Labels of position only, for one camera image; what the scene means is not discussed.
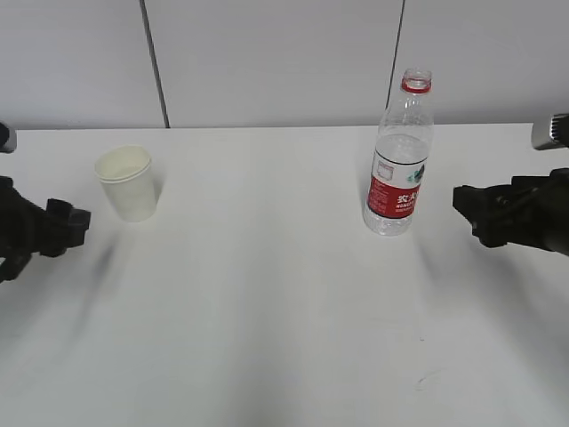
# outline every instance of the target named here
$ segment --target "table surface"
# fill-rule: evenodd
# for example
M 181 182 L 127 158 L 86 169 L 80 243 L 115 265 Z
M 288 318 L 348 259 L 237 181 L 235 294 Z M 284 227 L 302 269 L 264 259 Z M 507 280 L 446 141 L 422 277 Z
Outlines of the table surface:
M 10 427 L 566 426 L 569 260 L 486 249 L 454 186 L 548 174 L 530 125 L 441 125 L 411 230 L 369 231 L 374 127 L 27 131 L 0 172 L 92 211 L 86 244 L 0 286 Z M 154 158 L 154 217 L 93 174 Z

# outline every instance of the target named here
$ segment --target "paper cup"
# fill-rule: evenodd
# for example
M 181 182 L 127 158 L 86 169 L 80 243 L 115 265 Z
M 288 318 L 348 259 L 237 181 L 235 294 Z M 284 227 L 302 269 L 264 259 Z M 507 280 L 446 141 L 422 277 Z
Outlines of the paper cup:
M 149 153 L 136 145 L 113 149 L 95 163 L 108 200 L 127 222 L 144 221 L 156 211 L 151 163 Z

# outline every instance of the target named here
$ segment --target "red label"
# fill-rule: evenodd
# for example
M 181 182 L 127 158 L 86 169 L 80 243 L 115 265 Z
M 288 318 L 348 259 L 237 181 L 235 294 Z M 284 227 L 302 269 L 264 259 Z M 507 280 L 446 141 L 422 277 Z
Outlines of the red label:
M 372 176 L 367 205 L 378 215 L 394 219 L 405 218 L 415 209 L 420 186 L 412 189 L 399 189 Z

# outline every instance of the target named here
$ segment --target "white wall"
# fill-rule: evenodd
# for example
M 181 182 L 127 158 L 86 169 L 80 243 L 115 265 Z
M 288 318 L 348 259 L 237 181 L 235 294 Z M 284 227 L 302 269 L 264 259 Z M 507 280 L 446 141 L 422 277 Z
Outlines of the white wall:
M 376 124 L 402 0 L 146 0 L 172 127 Z M 566 0 L 407 0 L 438 123 L 569 111 Z M 4 0 L 0 120 L 163 127 L 137 0 Z
M 377 123 L 400 1 L 147 0 L 172 127 Z
M 438 123 L 569 111 L 567 0 L 407 0 L 404 17 L 396 77 L 433 70 Z
M 164 126 L 136 0 L 3 0 L 0 120 Z

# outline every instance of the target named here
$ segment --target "cup rim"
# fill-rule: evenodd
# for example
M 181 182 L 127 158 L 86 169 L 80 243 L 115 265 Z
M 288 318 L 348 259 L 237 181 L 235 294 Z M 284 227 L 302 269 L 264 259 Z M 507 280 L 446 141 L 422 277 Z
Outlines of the cup rim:
M 139 149 L 143 152 L 143 154 L 146 156 L 147 158 L 147 162 L 144 166 L 142 166 L 140 168 L 140 170 L 134 172 L 134 173 L 128 173 L 126 175 L 122 175 L 119 176 L 117 178 L 107 178 L 105 176 L 102 176 L 99 174 L 98 171 L 98 165 L 100 164 L 100 162 L 105 158 L 108 157 L 109 155 L 112 155 L 115 151 L 119 151 L 121 149 Z M 99 180 L 101 182 L 104 183 L 120 183 L 120 182 L 125 182 L 125 181 L 130 181 L 140 175 L 142 175 L 143 173 L 145 173 L 149 168 L 150 165 L 152 164 L 152 156 L 150 156 L 150 153 L 147 152 L 147 150 L 142 147 L 141 145 L 136 145 L 136 144 L 127 144 L 127 145 L 121 145 L 119 147 L 114 147 L 113 149 L 110 149 L 109 151 L 103 153 L 96 161 L 95 161 L 95 166 L 94 166 L 94 172 L 97 175 L 97 177 L 99 178 Z

